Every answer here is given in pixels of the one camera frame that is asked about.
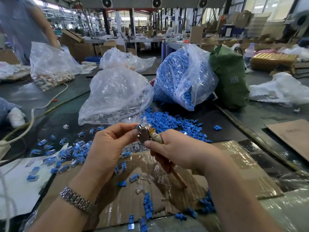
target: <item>metal watch band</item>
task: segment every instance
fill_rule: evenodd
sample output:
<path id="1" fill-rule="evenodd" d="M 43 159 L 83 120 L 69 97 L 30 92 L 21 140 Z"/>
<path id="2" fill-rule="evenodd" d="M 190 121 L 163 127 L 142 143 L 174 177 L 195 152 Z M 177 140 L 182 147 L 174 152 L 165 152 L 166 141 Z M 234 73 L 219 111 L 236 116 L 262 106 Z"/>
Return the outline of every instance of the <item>metal watch band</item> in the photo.
<path id="1" fill-rule="evenodd" d="M 94 203 L 83 198 L 67 186 L 60 192 L 60 196 L 70 204 L 87 213 L 91 213 L 95 206 Z"/>

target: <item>dark table surface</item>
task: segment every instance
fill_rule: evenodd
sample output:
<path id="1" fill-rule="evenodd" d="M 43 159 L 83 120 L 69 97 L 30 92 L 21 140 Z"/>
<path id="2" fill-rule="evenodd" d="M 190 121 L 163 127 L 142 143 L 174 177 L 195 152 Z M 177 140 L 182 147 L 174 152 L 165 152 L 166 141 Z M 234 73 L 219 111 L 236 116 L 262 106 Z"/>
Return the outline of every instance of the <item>dark table surface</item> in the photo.
<path id="1" fill-rule="evenodd" d="M 98 70 L 94 70 L 91 74 L 77 75 L 75 80 L 68 82 L 68 90 L 61 94 L 56 103 L 52 103 L 48 108 L 37 110 L 35 115 L 44 113 L 52 106 L 74 98 L 75 96 L 87 92 L 90 90 L 89 83 L 90 78 L 86 78 L 90 75 L 95 75 Z M 21 105 L 22 111 L 27 117 L 30 117 L 30 111 L 32 108 L 44 106 L 52 97 L 63 90 L 65 86 L 59 86 L 48 91 L 42 92 L 31 79 L 25 81 L 18 81 L 15 83 L 3 83 L 0 84 L 0 97 L 6 100 Z M 31 131 L 21 140 L 12 144 L 12 148 L 7 153 L 4 159 L 10 159 L 24 152 L 24 157 L 30 156 L 30 150 L 37 147 L 38 141 L 49 138 L 54 134 L 58 140 L 62 137 L 69 139 L 71 143 L 76 140 L 80 140 L 77 134 L 81 131 L 87 133 L 83 138 L 85 141 L 89 141 L 93 136 L 88 135 L 89 130 L 94 125 L 78 125 L 79 109 L 89 97 L 89 93 L 80 96 L 65 105 L 62 105 L 47 115 L 39 118 L 35 121 L 35 124 Z M 257 161 L 257 163 L 273 178 L 279 179 L 284 174 L 293 174 L 293 171 L 286 167 L 284 164 L 278 162 L 273 156 L 262 151 L 255 143 L 253 143 L 243 132 L 241 132 L 232 122 L 230 122 L 224 114 L 222 114 L 212 102 L 205 101 L 195 107 L 194 112 L 189 112 L 177 104 L 164 104 L 160 105 L 160 102 L 153 102 L 151 105 L 156 110 L 167 111 L 170 115 L 180 114 L 187 119 L 198 119 L 199 123 L 203 123 L 202 132 L 207 134 L 208 139 L 213 142 L 220 142 L 226 140 L 235 140 L 245 147 L 250 155 Z M 240 121 L 254 131 L 258 136 L 271 145 L 277 152 L 285 155 L 289 160 L 296 163 L 299 168 L 308 170 L 308 163 L 285 145 L 281 140 L 275 137 L 272 133 L 268 132 L 265 128 L 265 124 L 283 122 L 298 118 L 305 118 L 308 120 L 308 113 L 306 110 L 300 114 L 295 115 L 292 108 L 285 108 L 279 105 L 270 105 L 258 102 L 250 102 L 249 105 L 243 109 L 237 111 L 231 111 Z M 63 125 L 68 124 L 69 129 L 64 129 Z M 219 125 L 222 127 L 221 131 L 215 131 L 213 127 Z M 0 128 L 0 138 L 2 139 L 6 134 L 12 131 L 8 126 L 2 126 Z M 284 192 L 296 189 L 295 185 L 282 185 L 280 186 Z M 23 220 L 29 215 L 21 215 L 13 219 L 15 222 L 12 231 L 17 231 L 18 227 L 22 224 Z"/>

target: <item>right hand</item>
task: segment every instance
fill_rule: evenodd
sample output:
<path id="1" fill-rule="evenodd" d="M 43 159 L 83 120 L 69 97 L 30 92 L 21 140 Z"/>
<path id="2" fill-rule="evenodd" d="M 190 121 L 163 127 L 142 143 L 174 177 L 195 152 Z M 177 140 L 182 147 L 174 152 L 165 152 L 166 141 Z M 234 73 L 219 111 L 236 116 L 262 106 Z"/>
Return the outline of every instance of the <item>right hand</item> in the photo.
<path id="1" fill-rule="evenodd" d="M 174 129 L 164 131 L 160 133 L 160 136 L 164 144 L 145 141 L 144 146 L 150 149 L 151 155 L 155 156 L 167 173 L 170 172 L 171 163 L 166 159 L 185 169 L 204 171 L 207 157 L 221 153 L 217 147 L 191 138 Z"/>

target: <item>left hand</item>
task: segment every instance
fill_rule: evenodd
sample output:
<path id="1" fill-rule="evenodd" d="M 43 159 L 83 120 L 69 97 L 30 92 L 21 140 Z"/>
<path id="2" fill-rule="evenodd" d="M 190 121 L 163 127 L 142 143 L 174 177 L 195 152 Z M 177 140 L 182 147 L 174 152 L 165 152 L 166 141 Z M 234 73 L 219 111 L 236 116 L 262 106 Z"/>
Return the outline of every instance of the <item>left hand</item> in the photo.
<path id="1" fill-rule="evenodd" d="M 138 123 L 117 123 L 98 131 L 81 170 L 83 174 L 105 184 L 114 173 L 122 149 L 137 141 L 137 125 Z"/>

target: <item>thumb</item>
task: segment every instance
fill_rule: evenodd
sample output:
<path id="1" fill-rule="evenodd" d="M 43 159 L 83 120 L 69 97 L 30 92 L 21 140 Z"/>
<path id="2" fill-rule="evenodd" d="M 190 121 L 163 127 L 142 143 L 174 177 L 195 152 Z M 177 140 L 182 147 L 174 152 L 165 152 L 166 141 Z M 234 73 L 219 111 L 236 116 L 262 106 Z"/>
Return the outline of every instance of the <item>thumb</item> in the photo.
<path id="1" fill-rule="evenodd" d="M 145 141 L 144 146 L 150 149 L 151 151 L 157 152 L 163 155 L 164 157 L 167 157 L 167 153 L 165 151 L 165 144 L 161 144 L 154 141 Z"/>
<path id="2" fill-rule="evenodd" d="M 138 135 L 138 131 L 137 129 L 133 129 L 127 133 L 125 133 L 122 137 L 117 139 L 117 142 L 121 145 L 121 146 L 126 146 L 129 145 L 130 143 L 133 143 L 136 141 Z"/>

